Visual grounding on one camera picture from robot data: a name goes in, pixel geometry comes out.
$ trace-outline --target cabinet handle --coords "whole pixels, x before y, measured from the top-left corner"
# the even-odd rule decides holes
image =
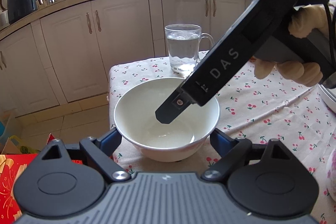
[[[96,19],[97,19],[98,31],[101,32],[100,19],[99,19],[99,15],[98,15],[98,11],[97,10],[96,10]]]
[[[216,16],[216,10],[217,10],[217,6],[216,6],[216,0],[213,0],[213,6],[214,6],[214,11],[213,11],[213,16]]]
[[[87,26],[89,27],[89,32],[92,33],[91,21],[90,21],[89,13],[86,13],[86,20],[87,20]]]
[[[1,56],[1,62],[3,63],[3,65],[5,66],[5,69],[7,69],[7,66],[5,64],[5,61],[3,61],[3,56],[2,56],[2,52],[0,51],[0,56]]]
[[[209,13],[209,2],[208,2],[208,0],[205,0],[205,3],[207,5],[207,11],[205,12],[205,16],[207,17],[208,13]]]

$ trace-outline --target glass mug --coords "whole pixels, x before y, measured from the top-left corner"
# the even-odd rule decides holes
[[[199,60],[202,38],[215,45],[211,35],[202,33],[202,28],[192,24],[173,24],[165,27],[170,67],[175,72],[192,72]]]

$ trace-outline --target finger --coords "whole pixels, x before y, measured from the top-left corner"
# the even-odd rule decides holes
[[[300,62],[297,61],[287,61],[282,64],[277,64],[278,72],[283,76],[285,79],[295,80],[300,78],[304,72],[305,68]]]
[[[320,5],[300,8],[297,13],[292,15],[292,21],[288,25],[289,33],[298,38],[307,37],[315,28],[324,35],[329,33],[326,11]]]
[[[307,83],[305,86],[310,88],[311,86],[318,84],[321,81],[322,77],[323,77],[323,73],[320,71],[318,75],[312,81]]]
[[[318,63],[305,63],[303,64],[303,67],[304,74],[300,78],[294,80],[295,82],[303,85],[312,82],[321,71],[320,65]]]
[[[268,62],[257,59],[254,63],[254,76],[257,79],[264,79],[274,68],[275,62]]]

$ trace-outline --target glass rim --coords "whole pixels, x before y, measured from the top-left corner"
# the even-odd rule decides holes
[[[194,29],[189,29],[189,30],[180,30],[180,29],[172,29],[173,26],[190,26],[190,27],[195,27]],[[190,32],[190,31],[198,31],[198,30],[202,30],[202,27],[199,25],[195,25],[195,24],[171,24],[171,25],[167,25],[165,27],[165,30],[167,31],[177,31],[177,32]]]

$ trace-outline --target table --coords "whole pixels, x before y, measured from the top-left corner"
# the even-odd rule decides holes
[[[206,52],[200,52],[200,58]],[[274,68],[263,80],[254,77],[252,61],[221,89],[216,98],[221,107],[217,128],[232,138],[253,143],[280,139],[316,178],[320,194],[312,216],[321,224],[336,223],[336,203],[325,186],[326,163],[336,146],[336,116],[320,98],[319,88],[307,88],[285,80]],[[117,65],[109,74],[110,127],[119,98],[141,82],[162,77],[182,77],[170,69],[169,58],[153,58]],[[145,158],[123,138],[113,158],[132,176],[137,171],[204,172],[220,159],[209,138],[202,148],[181,162],[156,162]]]

